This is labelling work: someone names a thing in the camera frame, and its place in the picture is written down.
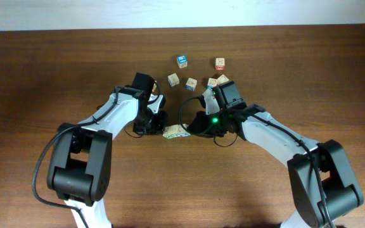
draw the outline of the wooden cube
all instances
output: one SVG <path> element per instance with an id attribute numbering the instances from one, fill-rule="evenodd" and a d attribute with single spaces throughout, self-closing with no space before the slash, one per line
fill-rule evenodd
<path id="1" fill-rule="evenodd" d="M 173 73 L 172 75 L 169 76 L 170 86 L 175 86 L 175 85 L 178 85 L 179 83 L 180 83 L 180 80 L 178 79 L 176 73 Z"/>
<path id="2" fill-rule="evenodd" d="M 225 59 L 224 58 L 216 58 L 215 69 L 216 70 L 225 70 Z"/>
<path id="3" fill-rule="evenodd" d="M 221 75 L 219 78 L 218 78 L 218 85 L 224 83 L 224 82 L 227 82 L 229 81 L 229 79 L 225 76 L 225 75 Z"/>
<path id="4" fill-rule="evenodd" d="M 218 85 L 217 79 L 208 79 L 207 89 L 212 89 L 213 87 L 215 87 L 217 85 Z"/>
<path id="5" fill-rule="evenodd" d="M 190 91 L 194 91 L 196 87 L 197 81 L 195 79 L 189 78 L 187 81 L 187 84 L 185 85 L 185 88 Z"/>
<path id="6" fill-rule="evenodd" d="M 177 136 L 178 125 L 171 125 L 164 128 L 163 137 L 166 139 L 172 139 Z"/>
<path id="7" fill-rule="evenodd" d="M 153 85 L 153 89 L 151 90 L 152 92 L 154 92 L 154 91 L 156 91 L 156 88 L 157 88 L 157 85 L 156 85 L 156 83 Z"/>
<path id="8" fill-rule="evenodd" d="M 175 137 L 186 137 L 186 136 L 190 136 L 190 134 L 186 132 L 179 124 L 165 127 L 163 133 L 163 137 L 166 139 L 173 139 Z"/>
<path id="9" fill-rule="evenodd" d="M 177 56 L 177 64 L 179 68 L 184 68 L 188 66 L 187 56 L 185 55 Z"/>
<path id="10" fill-rule="evenodd" d="M 190 134 L 188 132 L 186 132 L 183 127 L 181 127 L 181 125 L 178 125 L 178 136 L 179 137 L 187 137 L 187 136 L 190 136 Z"/>

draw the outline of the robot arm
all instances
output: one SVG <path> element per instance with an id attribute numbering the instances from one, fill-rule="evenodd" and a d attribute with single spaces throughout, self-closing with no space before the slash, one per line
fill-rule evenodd
<path id="1" fill-rule="evenodd" d="M 111 174 L 112 141 L 122 128 L 134 121 L 137 134 L 163 134 L 167 114 L 160 109 L 165 99 L 151 94 L 154 83 L 149 75 L 137 73 L 132 85 L 116 87 L 91 117 L 58 128 L 62 135 L 54 144 L 47 184 L 71 206 L 78 227 L 112 226 L 103 197 Z M 71 154 L 80 152 L 88 153 L 87 161 L 72 158 Z"/>
<path id="2" fill-rule="evenodd" d="M 282 228 L 324 227 L 328 217 L 335 220 L 364 203 L 350 162 L 336 141 L 308 139 L 276 121 L 263 107 L 247 106 L 234 82 L 207 89 L 197 99 L 205 111 L 197 112 L 188 126 L 191 134 L 223 137 L 228 131 L 236 133 L 288 167 L 297 211 L 281 224 Z M 330 177 L 322 181 L 317 169 L 329 171 Z"/>

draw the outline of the wooden table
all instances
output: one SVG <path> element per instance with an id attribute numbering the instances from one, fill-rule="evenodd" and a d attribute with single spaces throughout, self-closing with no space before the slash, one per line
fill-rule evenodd
<path id="1" fill-rule="evenodd" d="M 187 68 L 178 68 L 179 54 Z M 0 227 L 75 227 L 70 211 L 36 201 L 30 187 L 56 128 L 93 114 L 136 72 L 159 82 L 176 124 L 182 102 L 216 74 L 216 57 L 248 104 L 305 136 L 342 143 L 365 197 L 365 25 L 0 32 Z M 180 85 L 168 85 L 172 73 Z M 184 88 L 188 77 L 198 80 L 195 92 Z M 199 109 L 187 106 L 184 121 Z M 38 190 L 60 203 L 46 186 L 49 159 Z M 111 176 L 105 205 L 115 226 L 256 227 L 295 209 L 285 167 L 242 140 L 219 148 L 194 136 L 121 132 Z M 365 227 L 365 204 L 335 223 Z"/>

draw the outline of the white wall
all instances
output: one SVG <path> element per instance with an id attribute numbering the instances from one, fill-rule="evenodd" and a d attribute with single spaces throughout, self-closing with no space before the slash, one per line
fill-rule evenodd
<path id="1" fill-rule="evenodd" d="M 0 30 L 365 23 L 365 0 L 0 0 Z"/>

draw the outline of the wooden block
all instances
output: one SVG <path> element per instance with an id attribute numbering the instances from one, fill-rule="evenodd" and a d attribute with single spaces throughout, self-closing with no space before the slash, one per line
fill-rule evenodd
<path id="1" fill-rule="evenodd" d="M 176 73 L 173 73 L 172 75 L 169 76 L 170 86 L 175 86 L 175 85 L 178 85 L 179 83 L 180 83 L 180 80 L 178 79 L 178 76 Z"/>
<path id="2" fill-rule="evenodd" d="M 217 85 L 218 85 L 218 80 L 217 79 L 209 79 L 207 89 L 212 89 L 213 87 L 215 87 Z"/>
<path id="3" fill-rule="evenodd" d="M 225 76 L 225 75 L 221 75 L 219 78 L 218 78 L 218 85 L 222 84 L 222 83 L 225 83 L 229 81 L 229 79 Z"/>
<path id="4" fill-rule="evenodd" d="M 173 139 L 175 137 L 186 137 L 186 136 L 190 136 L 190 134 L 186 132 L 179 124 L 165 127 L 163 133 L 163 137 L 166 139 Z"/>
<path id="5" fill-rule="evenodd" d="M 224 58 L 216 58 L 215 69 L 216 70 L 225 70 L 225 59 Z"/>
<path id="6" fill-rule="evenodd" d="M 181 125 L 178 125 L 178 136 L 179 137 L 187 137 L 190 136 L 190 134 L 188 132 L 186 132 L 183 127 L 181 127 Z"/>
<path id="7" fill-rule="evenodd" d="M 179 68 L 187 67 L 188 66 L 187 56 L 185 55 L 177 56 L 177 63 Z"/>
<path id="8" fill-rule="evenodd" d="M 197 81 L 195 79 L 189 78 L 187 81 L 187 84 L 185 85 L 185 88 L 189 91 L 194 91 L 196 87 Z"/>
<path id="9" fill-rule="evenodd" d="M 151 91 L 152 91 L 152 92 L 156 91 L 156 88 L 157 88 L 157 85 L 156 85 L 156 84 L 154 84 L 154 85 L 153 85 L 153 89 L 152 89 Z"/>

